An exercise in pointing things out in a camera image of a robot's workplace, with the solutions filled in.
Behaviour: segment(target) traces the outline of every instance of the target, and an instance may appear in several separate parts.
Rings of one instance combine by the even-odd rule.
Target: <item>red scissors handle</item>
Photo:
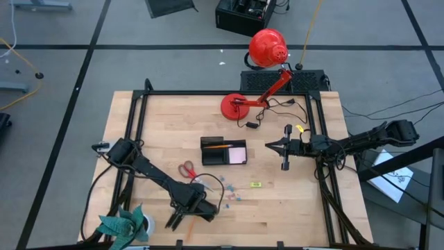
[[[179,165],[179,173],[185,178],[194,178],[197,174],[194,171],[193,163],[187,160],[184,164]]]

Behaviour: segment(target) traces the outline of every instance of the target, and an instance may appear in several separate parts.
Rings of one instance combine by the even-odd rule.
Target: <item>orange pen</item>
[[[204,149],[226,149],[229,147],[233,147],[233,145],[229,144],[229,145],[208,146],[208,147],[204,147]]]

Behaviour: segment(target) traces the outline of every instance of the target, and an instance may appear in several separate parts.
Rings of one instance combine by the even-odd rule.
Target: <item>white paper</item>
[[[382,152],[376,158],[374,165],[378,165],[392,158],[393,156],[391,154],[387,153],[385,149],[382,149]],[[409,184],[412,176],[413,172],[407,167],[403,167],[402,169],[398,169],[394,172],[390,172],[384,175],[385,178],[390,180],[392,183],[397,185],[402,190],[405,190],[407,188],[407,185]],[[393,187],[393,185],[391,185],[388,181],[384,180],[381,176],[375,177],[371,180],[368,180],[367,182],[369,182],[373,187],[375,187],[383,194],[388,196],[390,199],[394,200],[394,202],[396,203],[400,202],[403,192],[401,192],[396,187]]]
[[[241,164],[247,161],[245,148],[229,148],[228,157],[230,159],[230,164]]]

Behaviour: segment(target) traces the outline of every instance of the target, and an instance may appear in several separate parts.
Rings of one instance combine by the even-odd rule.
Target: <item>wooden tabletop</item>
[[[123,137],[128,118],[132,92],[115,92],[112,100],[104,140],[115,141]],[[321,92],[328,134],[333,139],[347,137],[347,131],[337,92]],[[212,222],[196,218],[193,233],[185,240],[193,216],[186,216],[176,231],[164,228],[173,209],[170,197],[160,186],[150,180],[136,179],[131,210],[143,204],[145,214],[155,219],[155,232],[149,245],[175,245],[184,240],[185,245],[234,245],[276,246],[284,241],[286,247],[327,246],[328,239],[318,181],[314,178],[315,162],[311,158],[290,157],[290,170],[281,171],[282,158],[267,149],[266,142],[274,142],[283,136],[286,124],[300,124],[309,128],[291,115],[276,115],[268,111],[258,129],[238,128],[236,122],[225,119],[220,111],[223,96],[149,96],[142,139],[143,154],[162,171],[177,181],[189,181],[178,173],[178,165],[186,160],[194,163],[200,173],[211,173],[224,177],[224,185],[231,184],[241,201],[223,198],[220,213]],[[294,97],[278,96],[279,101]],[[296,99],[305,108],[303,97]],[[315,117],[316,104],[312,102]],[[251,108],[240,124],[256,122],[255,116],[261,108]],[[277,112],[288,112],[305,119],[304,112],[297,106],[276,107]],[[132,134],[135,134],[139,108]],[[247,141],[248,164],[203,167],[201,165],[200,137],[223,136],[226,140]],[[293,138],[298,131],[293,130]],[[309,133],[302,137],[308,141]],[[99,159],[96,178],[108,165]],[[355,168],[351,157],[347,166]],[[111,169],[96,184],[91,195],[85,220],[85,234],[91,235],[100,224],[99,215],[110,209],[116,169]],[[372,241],[366,207],[355,172],[350,169],[336,171],[343,210],[362,235]],[[203,177],[215,190],[207,192],[207,200],[217,204],[221,187],[211,178]],[[261,188],[250,188],[250,182],[261,182]],[[332,210],[336,241],[340,242],[336,215]]]

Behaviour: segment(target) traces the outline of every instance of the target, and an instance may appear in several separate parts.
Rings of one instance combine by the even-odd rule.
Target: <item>red desk lamp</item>
[[[253,62],[260,67],[282,65],[288,58],[288,50],[284,37],[278,31],[266,28],[253,36],[248,48]],[[247,116],[250,107],[268,108],[267,99],[278,91],[293,77],[289,69],[279,69],[280,79],[273,84],[256,101],[249,101],[241,94],[229,94],[221,102],[222,115],[231,120],[243,119]]]

